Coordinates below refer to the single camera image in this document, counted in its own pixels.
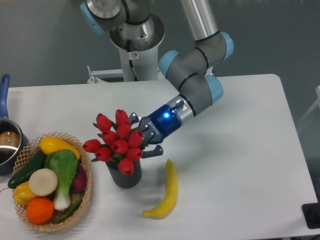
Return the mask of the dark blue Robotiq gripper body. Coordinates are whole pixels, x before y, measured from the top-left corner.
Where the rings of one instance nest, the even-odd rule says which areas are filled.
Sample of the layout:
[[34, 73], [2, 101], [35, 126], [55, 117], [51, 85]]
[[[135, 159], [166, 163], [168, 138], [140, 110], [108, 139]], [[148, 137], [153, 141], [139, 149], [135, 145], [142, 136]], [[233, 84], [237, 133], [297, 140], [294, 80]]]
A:
[[192, 120], [195, 109], [182, 94], [177, 95], [166, 104], [142, 117], [139, 129], [142, 131], [143, 141], [149, 145], [163, 142], [165, 138]]

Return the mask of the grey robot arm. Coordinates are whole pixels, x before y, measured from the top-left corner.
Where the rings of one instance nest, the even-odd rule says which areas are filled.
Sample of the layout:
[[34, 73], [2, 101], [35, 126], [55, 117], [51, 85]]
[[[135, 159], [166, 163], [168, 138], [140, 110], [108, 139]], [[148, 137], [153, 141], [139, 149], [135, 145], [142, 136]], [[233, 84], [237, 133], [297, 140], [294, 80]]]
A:
[[219, 80], [208, 73], [234, 50], [230, 36], [217, 26], [207, 0], [183, 0], [195, 47], [182, 55], [170, 50], [158, 56], [165, 36], [162, 21], [154, 15], [149, 0], [85, 0], [80, 11], [98, 35], [109, 33], [118, 48], [122, 75], [126, 82], [151, 81], [162, 74], [178, 95], [146, 117], [130, 116], [138, 124], [143, 141], [155, 145], [142, 156], [163, 154], [161, 143], [189, 120], [218, 101], [224, 93]]

